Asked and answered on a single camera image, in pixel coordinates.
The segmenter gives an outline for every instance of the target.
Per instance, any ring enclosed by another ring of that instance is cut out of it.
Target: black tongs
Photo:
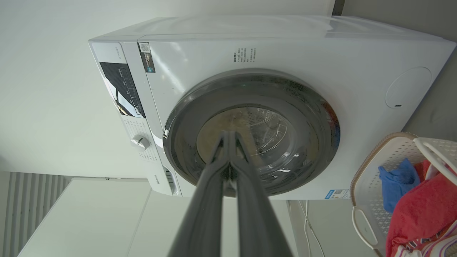
[[[241,135],[223,131],[168,257],[219,257],[224,190],[238,198],[239,256],[292,257]]]

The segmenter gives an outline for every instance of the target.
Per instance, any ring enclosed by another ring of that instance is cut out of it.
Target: brand logo
[[[117,56],[119,57],[119,60],[122,60],[121,54],[119,53],[119,49],[117,49],[117,47],[116,47],[116,52],[117,52]]]

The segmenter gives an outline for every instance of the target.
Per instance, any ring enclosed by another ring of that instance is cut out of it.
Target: radiator
[[[11,173],[3,257],[19,255],[69,182],[64,176]]]

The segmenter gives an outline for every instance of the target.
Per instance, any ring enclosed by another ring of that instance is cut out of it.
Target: blue cloth
[[[393,213],[400,198],[420,184],[419,175],[407,158],[400,163],[398,169],[391,172],[387,172],[383,167],[378,169],[379,179],[383,182],[384,209]]]

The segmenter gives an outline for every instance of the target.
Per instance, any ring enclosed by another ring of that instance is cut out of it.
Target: washing machine door
[[[303,81],[272,70],[219,74],[178,102],[165,125],[164,149],[188,182],[197,184],[223,130],[241,134],[268,195],[314,179],[340,141],[330,104]]]

